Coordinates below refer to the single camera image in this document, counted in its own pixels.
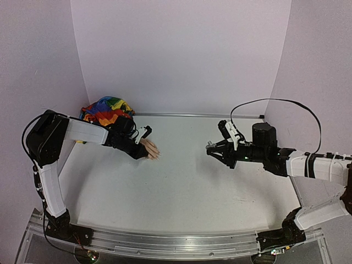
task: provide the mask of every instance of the white backdrop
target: white backdrop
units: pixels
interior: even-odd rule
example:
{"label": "white backdrop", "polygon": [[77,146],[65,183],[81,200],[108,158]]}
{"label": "white backdrop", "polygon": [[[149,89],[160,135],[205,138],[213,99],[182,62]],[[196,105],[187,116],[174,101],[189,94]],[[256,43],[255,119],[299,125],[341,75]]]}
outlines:
{"label": "white backdrop", "polygon": [[[137,112],[229,113],[270,97],[291,0],[71,0],[90,102]],[[267,102],[237,114],[264,114]]]}

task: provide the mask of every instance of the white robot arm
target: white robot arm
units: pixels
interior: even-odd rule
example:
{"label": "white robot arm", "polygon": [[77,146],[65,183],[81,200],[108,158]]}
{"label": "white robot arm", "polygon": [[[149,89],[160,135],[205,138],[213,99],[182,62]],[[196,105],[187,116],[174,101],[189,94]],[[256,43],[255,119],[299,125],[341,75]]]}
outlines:
{"label": "white robot arm", "polygon": [[283,221],[282,229],[261,232],[261,250],[291,246],[305,240],[304,230],[330,219],[352,215],[352,157],[348,155],[317,154],[277,146],[276,129],[268,123],[252,126],[253,142],[244,137],[231,121],[220,121],[219,130],[224,140],[206,147],[207,154],[230,168],[237,161],[260,162],[264,169],[283,177],[309,177],[346,186],[343,194],[313,206],[292,211]]}
{"label": "white robot arm", "polygon": [[47,234],[72,242],[76,242],[72,237],[78,236],[83,245],[88,245],[90,241],[89,235],[88,238],[86,235],[91,233],[91,229],[69,223],[69,212],[62,199],[57,161],[64,140],[112,146],[138,159],[148,155],[139,141],[150,133],[149,126],[136,129],[133,120],[123,116],[119,116],[115,123],[107,128],[53,111],[46,111],[41,115],[27,135],[26,145],[29,150],[27,154],[34,163],[36,189],[49,219],[50,230],[47,229]]}

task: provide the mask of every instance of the black cable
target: black cable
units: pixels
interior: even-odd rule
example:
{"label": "black cable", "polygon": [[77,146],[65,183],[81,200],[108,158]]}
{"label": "black cable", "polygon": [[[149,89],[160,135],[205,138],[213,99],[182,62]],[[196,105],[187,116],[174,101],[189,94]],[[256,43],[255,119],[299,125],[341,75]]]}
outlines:
{"label": "black cable", "polygon": [[135,130],[135,132],[137,132],[137,135],[132,140],[135,140],[139,136],[139,131]]}
{"label": "black cable", "polygon": [[247,103],[242,103],[242,104],[239,104],[238,106],[234,107],[230,113],[230,118],[231,118],[231,123],[233,124],[233,126],[236,128],[236,130],[238,131],[238,133],[240,134],[240,136],[242,137],[242,139],[244,140],[245,143],[249,143],[248,141],[246,141],[246,138],[245,136],[237,129],[237,127],[235,126],[233,120],[232,120],[232,113],[233,111],[235,111],[237,108],[241,107],[241,106],[244,106],[244,105],[248,105],[250,103],[255,103],[255,102],[259,102],[259,101],[265,101],[265,100],[274,100],[274,101],[283,101],[283,102],[289,102],[289,103],[293,103],[301,108],[303,108],[304,110],[307,110],[309,113],[312,114],[312,116],[315,118],[316,122],[318,123],[318,127],[319,127],[319,133],[320,133],[320,138],[319,138],[319,145],[318,145],[318,148],[317,150],[313,153],[317,153],[319,150],[320,150],[320,147],[321,147],[321,124],[320,124],[320,121],[318,119],[318,117],[314,114],[314,112],[309,109],[308,106],[305,106],[304,104],[300,103],[300,102],[297,102],[297,101],[293,101],[293,100],[289,100],[289,99],[279,99],[279,98],[262,98],[262,99],[258,99],[258,100],[254,100],[254,101],[250,101],[250,102],[247,102]]}
{"label": "black cable", "polygon": [[137,131],[137,125],[136,125],[136,122],[134,122],[134,120],[132,119],[132,121],[133,121],[133,129],[132,129],[132,131],[133,132],[131,132],[131,134],[133,135],[133,133],[135,133],[136,131]]}
{"label": "black cable", "polygon": [[48,237],[46,236],[46,233],[45,233],[45,217],[46,217],[46,208],[45,208],[45,202],[43,202],[43,234],[44,234],[44,237],[45,237],[45,240],[50,244],[50,246],[52,246],[53,248],[56,248],[58,250],[61,250],[61,251],[64,251],[64,252],[67,252],[67,253],[70,253],[70,254],[73,254],[74,255],[74,252],[70,252],[70,251],[67,251],[67,250],[64,250],[64,249],[61,249],[53,244],[51,244],[51,242],[49,241]]}

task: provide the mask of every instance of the colorful fabric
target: colorful fabric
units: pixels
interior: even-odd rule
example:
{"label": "colorful fabric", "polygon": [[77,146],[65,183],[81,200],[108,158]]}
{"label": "colorful fabric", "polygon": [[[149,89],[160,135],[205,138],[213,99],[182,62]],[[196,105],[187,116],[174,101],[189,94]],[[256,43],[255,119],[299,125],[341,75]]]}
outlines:
{"label": "colorful fabric", "polygon": [[83,107],[80,119],[108,126],[115,123],[119,116],[133,119],[135,112],[122,99],[106,96],[88,107]]}

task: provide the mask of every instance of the white floor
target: white floor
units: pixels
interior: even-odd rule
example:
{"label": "white floor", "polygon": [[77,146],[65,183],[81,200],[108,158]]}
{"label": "white floor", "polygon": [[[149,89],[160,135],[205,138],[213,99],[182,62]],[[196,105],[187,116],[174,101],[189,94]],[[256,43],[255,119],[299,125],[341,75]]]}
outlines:
{"label": "white floor", "polygon": [[[60,174],[71,221],[148,233],[222,233],[279,228],[299,202],[289,178],[258,163],[231,170],[206,155],[222,140],[219,118],[135,117],[150,125],[159,161],[110,147],[76,144]],[[251,139],[259,119],[235,119]]]}

